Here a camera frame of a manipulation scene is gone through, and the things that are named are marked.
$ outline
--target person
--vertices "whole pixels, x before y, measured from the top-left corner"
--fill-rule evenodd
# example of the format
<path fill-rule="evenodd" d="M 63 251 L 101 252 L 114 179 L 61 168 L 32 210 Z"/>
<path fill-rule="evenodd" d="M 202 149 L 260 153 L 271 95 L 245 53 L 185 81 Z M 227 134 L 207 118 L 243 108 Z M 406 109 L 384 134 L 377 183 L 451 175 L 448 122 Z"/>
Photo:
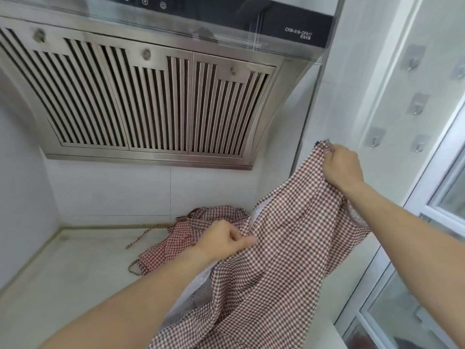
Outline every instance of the person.
<path fill-rule="evenodd" d="M 465 244 L 378 194 L 364 182 L 357 153 L 343 146 L 325 153 L 323 174 L 368 223 L 409 290 L 465 349 Z M 78 317 L 40 349 L 146 349 L 197 274 L 256 241 L 226 221 L 214 222 L 195 246 Z"/>

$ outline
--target hand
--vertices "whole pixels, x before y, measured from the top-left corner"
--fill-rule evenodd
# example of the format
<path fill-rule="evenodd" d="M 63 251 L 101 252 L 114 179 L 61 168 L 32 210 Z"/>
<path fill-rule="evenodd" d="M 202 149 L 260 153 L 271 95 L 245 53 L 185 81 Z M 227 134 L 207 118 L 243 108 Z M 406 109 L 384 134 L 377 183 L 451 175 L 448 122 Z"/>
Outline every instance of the hand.
<path fill-rule="evenodd" d="M 356 152 L 334 145 L 334 153 L 326 152 L 323 162 L 323 175 L 325 179 L 342 193 L 353 186 L 363 183 L 363 172 Z"/>
<path fill-rule="evenodd" d="M 233 224 L 227 221 L 214 221 L 194 247 L 201 250 L 209 263 L 212 263 L 223 260 L 256 242 L 255 236 L 243 237 Z"/>

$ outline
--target forearm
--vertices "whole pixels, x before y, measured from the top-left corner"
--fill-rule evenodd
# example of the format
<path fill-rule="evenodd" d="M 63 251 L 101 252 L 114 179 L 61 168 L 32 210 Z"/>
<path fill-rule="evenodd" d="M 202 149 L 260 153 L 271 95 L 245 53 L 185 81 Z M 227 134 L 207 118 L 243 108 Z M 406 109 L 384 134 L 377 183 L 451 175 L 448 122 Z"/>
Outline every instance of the forearm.
<path fill-rule="evenodd" d="M 406 286 L 456 344 L 465 348 L 465 245 L 365 183 L 343 192 L 369 224 Z"/>
<path fill-rule="evenodd" d="M 187 285 L 211 260 L 190 247 L 62 328 L 40 349 L 145 349 Z"/>

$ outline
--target person's left hand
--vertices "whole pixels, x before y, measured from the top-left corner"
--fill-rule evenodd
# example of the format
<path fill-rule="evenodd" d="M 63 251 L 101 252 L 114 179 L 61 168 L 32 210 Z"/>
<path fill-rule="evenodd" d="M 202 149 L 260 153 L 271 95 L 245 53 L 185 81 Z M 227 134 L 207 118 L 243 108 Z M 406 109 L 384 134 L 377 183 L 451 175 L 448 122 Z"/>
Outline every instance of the person's left hand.
<path fill-rule="evenodd" d="M 227 221 L 214 221 L 194 247 L 201 250 L 209 262 L 217 262 L 253 246 L 256 242 L 255 236 L 242 236 L 233 224 Z"/>

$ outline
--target plaid fabric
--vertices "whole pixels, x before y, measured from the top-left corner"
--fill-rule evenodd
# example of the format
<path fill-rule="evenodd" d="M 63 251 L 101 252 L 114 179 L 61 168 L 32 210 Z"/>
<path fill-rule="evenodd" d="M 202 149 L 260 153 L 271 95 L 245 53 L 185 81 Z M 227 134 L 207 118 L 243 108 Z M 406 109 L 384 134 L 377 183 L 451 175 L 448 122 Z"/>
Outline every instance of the plaid fabric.
<path fill-rule="evenodd" d="M 295 174 L 260 202 L 241 232 L 258 243 L 212 270 L 212 300 L 160 331 L 149 348 L 301 348 L 321 282 L 369 233 L 323 178 L 320 143 Z"/>
<path fill-rule="evenodd" d="M 194 245 L 213 221 L 224 219 L 241 229 L 248 217 L 249 213 L 245 209 L 231 206 L 195 209 L 186 217 L 179 218 L 176 224 L 169 227 L 169 236 L 140 254 L 139 259 L 131 263 L 130 268 L 133 264 L 137 264 L 140 274 L 146 275 L 166 261 L 175 258 L 189 246 Z"/>

